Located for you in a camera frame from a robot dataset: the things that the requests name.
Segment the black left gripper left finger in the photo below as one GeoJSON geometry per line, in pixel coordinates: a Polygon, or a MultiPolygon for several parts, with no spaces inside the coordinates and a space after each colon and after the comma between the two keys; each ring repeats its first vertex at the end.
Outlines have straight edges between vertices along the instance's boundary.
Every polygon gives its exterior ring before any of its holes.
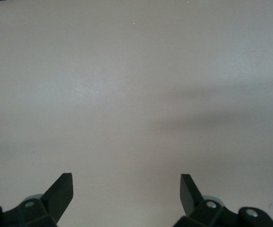
{"type": "Polygon", "coordinates": [[[44,194],[29,196],[5,212],[0,206],[0,227],[56,227],[72,199],[72,174],[63,173],[44,194]]]}

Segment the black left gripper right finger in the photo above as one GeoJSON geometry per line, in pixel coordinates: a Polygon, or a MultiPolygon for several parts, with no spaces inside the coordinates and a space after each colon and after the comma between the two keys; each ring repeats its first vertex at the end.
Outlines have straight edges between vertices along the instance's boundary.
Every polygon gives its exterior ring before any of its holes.
{"type": "Polygon", "coordinates": [[[204,197],[189,174],[180,177],[180,200],[185,216],[175,227],[273,227],[273,219],[263,210],[242,207],[234,213],[218,199],[204,197]]]}

